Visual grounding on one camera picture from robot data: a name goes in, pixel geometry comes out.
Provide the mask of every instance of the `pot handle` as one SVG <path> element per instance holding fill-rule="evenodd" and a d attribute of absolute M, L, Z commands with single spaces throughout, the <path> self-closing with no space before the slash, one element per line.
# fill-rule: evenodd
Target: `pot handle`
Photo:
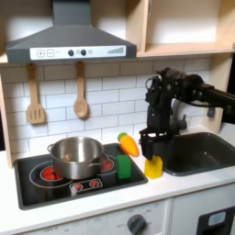
<path fill-rule="evenodd" d="M 106 156 L 106 161 L 105 162 L 102 162 L 102 163 L 91 163 L 91 164 L 89 164 L 89 167 L 90 166 L 94 166 L 94 165 L 103 165 L 103 164 L 105 164 L 107 161 L 109 161 L 109 157 L 106 155 L 106 154 L 104 154 L 105 156 Z"/>
<path fill-rule="evenodd" d="M 48 152 L 49 152 L 50 154 L 52 154 L 52 152 L 51 152 L 52 146 L 53 146 L 53 144 L 50 144 L 50 145 L 48 146 Z"/>

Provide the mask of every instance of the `control panel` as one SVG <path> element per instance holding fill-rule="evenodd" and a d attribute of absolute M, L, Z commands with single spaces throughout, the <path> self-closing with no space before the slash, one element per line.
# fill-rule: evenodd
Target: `control panel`
<path fill-rule="evenodd" d="M 171 199 L 72 221 L 22 235 L 166 235 Z"/>
<path fill-rule="evenodd" d="M 126 46 L 30 48 L 32 61 L 124 57 Z"/>

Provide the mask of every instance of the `green block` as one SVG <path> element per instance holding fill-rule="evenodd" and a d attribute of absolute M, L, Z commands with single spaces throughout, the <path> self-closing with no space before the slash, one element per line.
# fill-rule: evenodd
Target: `green block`
<path fill-rule="evenodd" d="M 117 176 L 119 179 L 131 177 L 131 160 L 128 155 L 117 156 Z"/>

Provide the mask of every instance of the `yellow object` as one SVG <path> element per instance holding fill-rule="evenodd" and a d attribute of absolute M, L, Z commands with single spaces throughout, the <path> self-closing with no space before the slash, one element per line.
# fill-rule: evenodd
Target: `yellow object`
<path fill-rule="evenodd" d="M 117 137 L 121 149 L 132 157 L 139 156 L 139 150 L 135 140 L 127 133 L 120 133 Z"/>
<path fill-rule="evenodd" d="M 150 179 L 162 177 L 162 158 L 153 156 L 151 161 L 146 159 L 144 174 Z"/>

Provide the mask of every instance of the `red burner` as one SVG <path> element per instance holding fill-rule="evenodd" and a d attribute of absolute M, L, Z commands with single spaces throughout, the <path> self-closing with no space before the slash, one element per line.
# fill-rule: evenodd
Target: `red burner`
<path fill-rule="evenodd" d="M 96 181 L 96 180 L 94 180 L 93 182 L 91 182 L 91 186 L 92 187 L 97 187 L 99 185 L 99 183 Z"/>
<path fill-rule="evenodd" d="M 112 161 L 110 160 L 106 160 L 105 158 L 102 159 L 102 162 L 106 162 L 103 165 L 101 165 L 101 171 L 106 171 L 106 170 L 110 170 L 113 168 L 114 164 Z"/>
<path fill-rule="evenodd" d="M 76 190 L 81 190 L 81 189 L 82 189 L 82 186 L 81 186 L 81 185 L 76 185 L 76 186 L 75 186 L 75 189 L 76 189 Z"/>
<path fill-rule="evenodd" d="M 52 166 L 50 166 L 47 169 L 42 171 L 42 177 L 45 180 L 52 180 L 52 181 L 62 179 L 62 177 L 59 175 L 59 173 Z"/>

